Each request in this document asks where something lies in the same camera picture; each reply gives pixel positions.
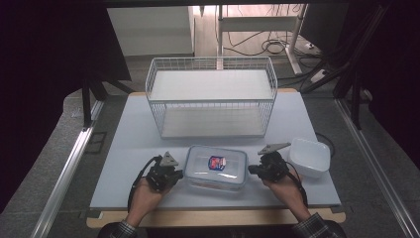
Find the white plastic container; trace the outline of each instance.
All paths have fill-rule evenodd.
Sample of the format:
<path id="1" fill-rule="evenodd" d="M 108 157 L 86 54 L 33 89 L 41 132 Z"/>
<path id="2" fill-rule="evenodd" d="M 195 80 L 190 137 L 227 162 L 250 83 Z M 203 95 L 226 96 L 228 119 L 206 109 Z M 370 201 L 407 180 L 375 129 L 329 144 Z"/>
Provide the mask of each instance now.
<path id="1" fill-rule="evenodd" d="M 330 169 L 330 148 L 320 142 L 293 139 L 288 161 L 303 176 L 319 178 Z"/>

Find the white table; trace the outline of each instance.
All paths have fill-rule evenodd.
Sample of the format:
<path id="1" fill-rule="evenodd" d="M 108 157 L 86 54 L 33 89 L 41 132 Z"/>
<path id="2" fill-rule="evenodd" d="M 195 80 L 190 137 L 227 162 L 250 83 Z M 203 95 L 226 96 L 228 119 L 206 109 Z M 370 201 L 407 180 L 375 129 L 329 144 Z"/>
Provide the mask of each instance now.
<path id="1" fill-rule="evenodd" d="M 300 93 L 279 92 L 264 138 L 235 139 L 177 139 L 160 138 L 149 104 L 143 94 L 129 96 L 106 159 L 90 207 L 100 210 L 126 210 L 127 197 L 133 180 L 146 162 L 169 151 L 183 169 L 188 148 L 205 145 L 241 150 L 248 154 L 250 165 L 260 163 L 257 151 L 266 144 L 291 142 L 293 138 L 316 141 Z M 280 153 L 285 159 L 288 148 Z M 318 179 L 304 178 L 303 186 L 312 207 L 340 205 L 329 173 Z M 257 176 L 249 179 L 240 192 L 190 187 L 182 179 L 159 205 L 161 210 L 172 209 L 244 209 L 281 207 Z"/>

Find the sleeve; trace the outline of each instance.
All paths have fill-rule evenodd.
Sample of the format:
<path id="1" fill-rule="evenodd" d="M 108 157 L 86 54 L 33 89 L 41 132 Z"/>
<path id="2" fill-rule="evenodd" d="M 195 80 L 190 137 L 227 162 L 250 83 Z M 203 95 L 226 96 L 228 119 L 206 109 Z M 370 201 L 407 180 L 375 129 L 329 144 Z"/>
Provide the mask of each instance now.
<path id="1" fill-rule="evenodd" d="M 334 238 L 345 237 L 336 233 L 322 217 L 315 213 L 309 219 L 293 226 L 293 232 L 301 238 Z"/>
<path id="2" fill-rule="evenodd" d="M 136 238 L 137 231 L 136 228 L 128 224 L 126 221 L 122 221 L 118 224 L 117 229 L 115 229 L 109 238 Z"/>

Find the white wire basket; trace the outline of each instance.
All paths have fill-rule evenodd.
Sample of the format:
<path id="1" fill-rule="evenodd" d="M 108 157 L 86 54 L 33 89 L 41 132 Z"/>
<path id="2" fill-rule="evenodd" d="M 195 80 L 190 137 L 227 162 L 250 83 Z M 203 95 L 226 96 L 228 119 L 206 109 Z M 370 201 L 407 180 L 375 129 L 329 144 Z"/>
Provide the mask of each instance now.
<path id="1" fill-rule="evenodd" d="M 263 137 L 277 94 L 270 58 L 156 58 L 146 94 L 162 138 Z"/>

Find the person's left hand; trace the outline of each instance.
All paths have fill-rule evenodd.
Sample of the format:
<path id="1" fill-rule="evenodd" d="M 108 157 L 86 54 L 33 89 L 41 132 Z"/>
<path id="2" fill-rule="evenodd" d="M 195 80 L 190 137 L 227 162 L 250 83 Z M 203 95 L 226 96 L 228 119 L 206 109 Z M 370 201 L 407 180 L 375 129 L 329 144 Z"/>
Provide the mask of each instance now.
<path id="1" fill-rule="evenodd" d="M 126 222 L 134 227 L 138 227 L 142 219 L 158 206 L 161 199 L 169 191 L 170 189 L 161 192 L 155 191 L 149 186 L 146 178 L 140 179 L 133 195 Z"/>

